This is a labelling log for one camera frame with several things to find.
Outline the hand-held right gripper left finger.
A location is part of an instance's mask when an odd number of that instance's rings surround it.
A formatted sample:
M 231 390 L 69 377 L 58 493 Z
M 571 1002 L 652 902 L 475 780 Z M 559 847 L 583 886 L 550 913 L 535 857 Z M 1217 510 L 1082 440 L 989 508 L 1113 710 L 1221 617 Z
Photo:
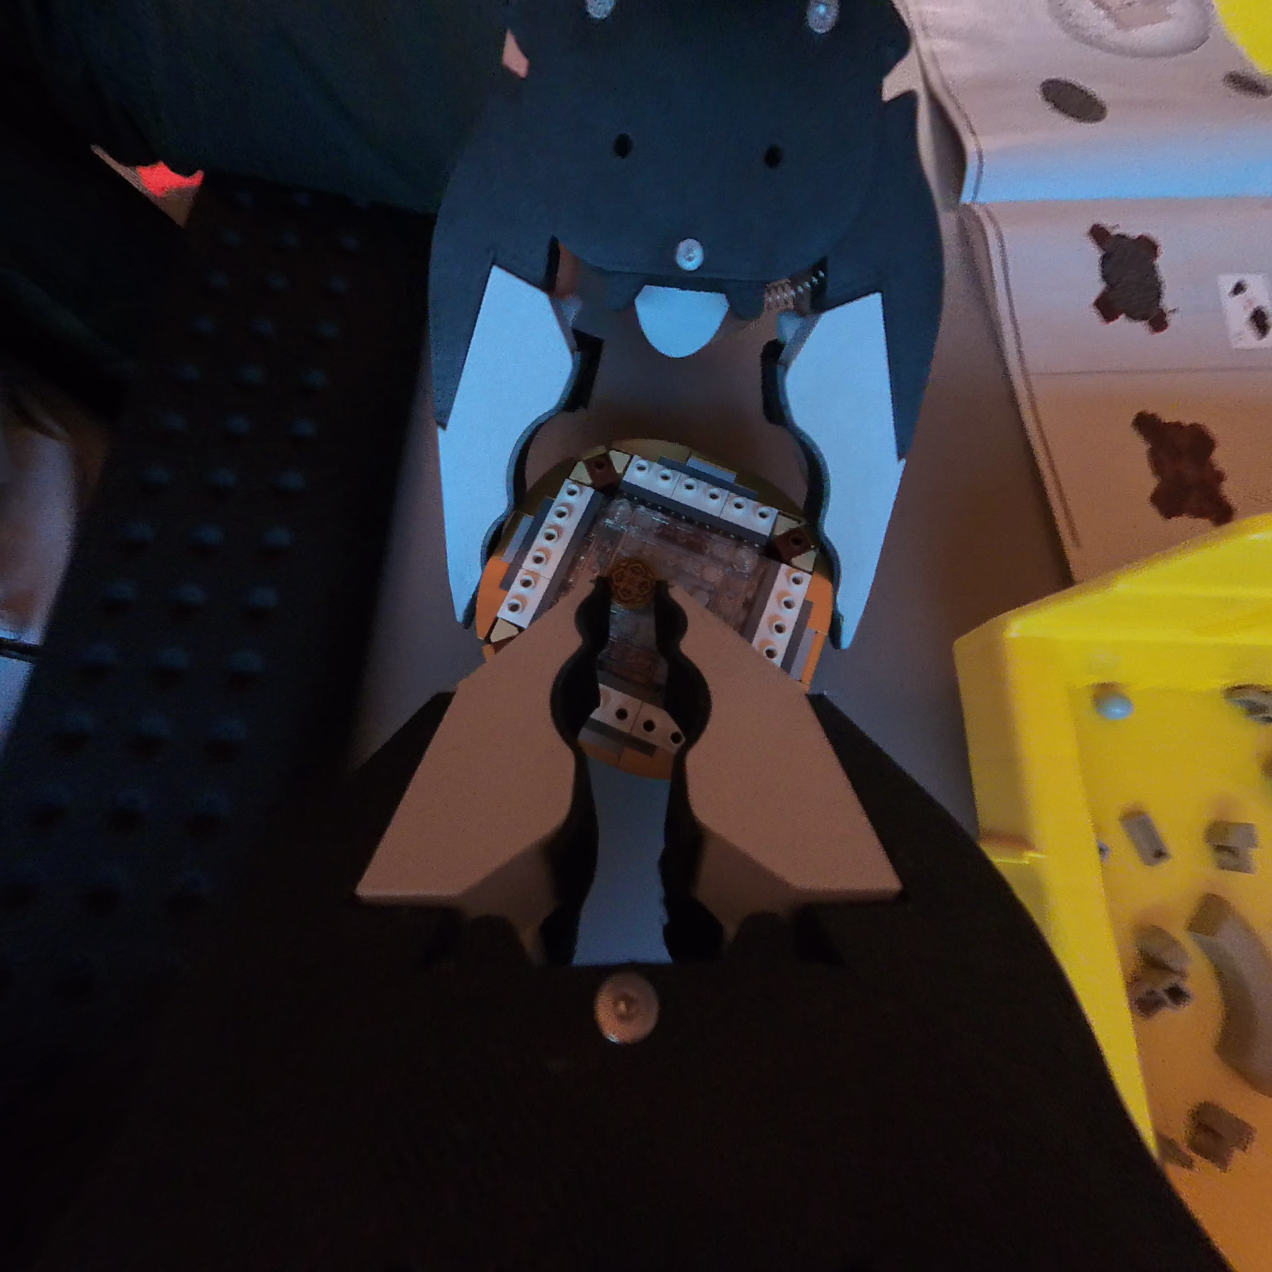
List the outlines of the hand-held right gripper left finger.
M 502 917 L 570 965 L 597 875 L 597 807 L 577 736 L 610 639 L 610 585 L 574 586 L 454 691 L 355 895 Z

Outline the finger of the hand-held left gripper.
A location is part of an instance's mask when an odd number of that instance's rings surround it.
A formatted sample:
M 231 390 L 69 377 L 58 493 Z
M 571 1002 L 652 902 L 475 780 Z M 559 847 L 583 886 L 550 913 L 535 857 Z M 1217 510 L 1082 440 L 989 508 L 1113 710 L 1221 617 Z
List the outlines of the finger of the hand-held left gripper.
M 835 647 L 848 649 L 863 617 L 898 494 L 882 301 L 876 292 L 818 316 L 778 316 L 778 400 L 809 455 L 806 520 L 835 560 Z
M 448 425 L 436 429 L 444 564 L 463 628 L 488 539 L 519 500 L 516 462 L 577 377 L 570 324 L 581 307 L 581 296 L 559 301 L 502 269 L 488 270 Z

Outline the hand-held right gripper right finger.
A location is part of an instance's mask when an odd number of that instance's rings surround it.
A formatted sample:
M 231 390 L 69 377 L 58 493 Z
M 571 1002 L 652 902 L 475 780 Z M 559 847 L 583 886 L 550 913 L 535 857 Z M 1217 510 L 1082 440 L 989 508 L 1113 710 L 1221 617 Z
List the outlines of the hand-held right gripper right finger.
M 754 913 L 898 898 L 898 878 L 801 687 L 679 586 L 655 589 L 682 733 L 658 878 L 674 961 L 716 959 Z

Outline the round toy brick model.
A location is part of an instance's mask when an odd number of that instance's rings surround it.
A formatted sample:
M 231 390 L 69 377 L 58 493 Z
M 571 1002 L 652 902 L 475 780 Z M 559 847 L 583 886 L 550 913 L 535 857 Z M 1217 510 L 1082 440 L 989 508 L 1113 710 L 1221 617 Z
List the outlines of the round toy brick model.
M 767 664 L 812 687 L 835 589 L 809 528 L 789 500 L 768 504 L 736 473 L 647 439 L 565 460 L 529 486 L 475 593 L 484 655 L 490 659 L 559 597 L 621 563 L 679 586 Z M 583 752 L 666 780 L 682 729 L 664 708 L 664 681 L 652 606 L 625 581 L 597 656 L 600 705 L 581 729 Z

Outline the yellow plastic bin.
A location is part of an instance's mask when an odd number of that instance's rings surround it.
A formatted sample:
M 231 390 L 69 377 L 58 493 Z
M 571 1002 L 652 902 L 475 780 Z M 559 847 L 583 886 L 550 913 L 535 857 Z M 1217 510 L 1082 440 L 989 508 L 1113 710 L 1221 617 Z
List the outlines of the yellow plastic bin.
M 1080 756 L 1137 690 L 1272 687 L 1272 531 L 1252 517 L 994 620 L 956 644 L 980 847 L 1043 929 L 1120 1098 L 1234 1269 L 1269 1269 L 1269 1163 L 1237 1179 L 1163 1156 L 1137 1064 Z

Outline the person's left forearm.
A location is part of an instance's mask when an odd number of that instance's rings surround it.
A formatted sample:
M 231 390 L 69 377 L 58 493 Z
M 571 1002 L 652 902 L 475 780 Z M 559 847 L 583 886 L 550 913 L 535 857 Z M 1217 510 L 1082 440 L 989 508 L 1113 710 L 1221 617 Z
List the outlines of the person's left forearm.
M 122 166 L 436 211 L 498 73 L 490 0 L 1 4 L 1 112 Z

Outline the open instruction booklet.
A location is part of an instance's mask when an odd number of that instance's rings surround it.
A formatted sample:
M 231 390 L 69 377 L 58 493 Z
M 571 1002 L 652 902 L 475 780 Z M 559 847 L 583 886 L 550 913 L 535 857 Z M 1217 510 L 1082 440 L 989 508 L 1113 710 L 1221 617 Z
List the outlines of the open instruction booklet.
M 1201 0 L 898 8 L 1072 575 L 1269 513 L 1269 57 Z

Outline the black dotted mat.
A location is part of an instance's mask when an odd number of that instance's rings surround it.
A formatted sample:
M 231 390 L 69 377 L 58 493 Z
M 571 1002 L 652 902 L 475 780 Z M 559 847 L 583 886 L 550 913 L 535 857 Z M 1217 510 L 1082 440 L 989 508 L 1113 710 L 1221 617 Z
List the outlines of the black dotted mat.
M 207 177 L 1 756 L 1 1019 L 162 980 L 342 740 L 428 219 Z

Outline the scattered loose toy bricks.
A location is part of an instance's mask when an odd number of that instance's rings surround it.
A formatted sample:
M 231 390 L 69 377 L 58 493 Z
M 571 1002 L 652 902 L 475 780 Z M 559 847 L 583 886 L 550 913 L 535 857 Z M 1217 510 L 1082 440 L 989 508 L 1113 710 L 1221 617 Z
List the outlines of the scattered loose toy bricks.
M 1126 698 L 1080 756 L 1137 1064 L 1163 1156 L 1244 1179 L 1269 1163 L 1272 694 Z

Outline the grey hooded sweatshirt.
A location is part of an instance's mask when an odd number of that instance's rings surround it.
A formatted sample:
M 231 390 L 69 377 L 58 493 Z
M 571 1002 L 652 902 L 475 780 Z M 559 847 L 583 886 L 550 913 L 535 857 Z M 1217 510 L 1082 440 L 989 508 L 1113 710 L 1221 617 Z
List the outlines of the grey hooded sweatshirt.
M 69 563 L 78 462 L 69 436 L 15 390 L 1 390 L 0 421 L 0 628 L 39 644 Z

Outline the yellow sticky note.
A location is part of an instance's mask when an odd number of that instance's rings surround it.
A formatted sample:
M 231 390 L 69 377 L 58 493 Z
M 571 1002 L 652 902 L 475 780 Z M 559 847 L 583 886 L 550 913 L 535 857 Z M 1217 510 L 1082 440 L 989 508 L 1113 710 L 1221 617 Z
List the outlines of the yellow sticky note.
M 1234 47 L 1263 73 L 1272 72 L 1272 4 L 1214 0 L 1214 13 Z

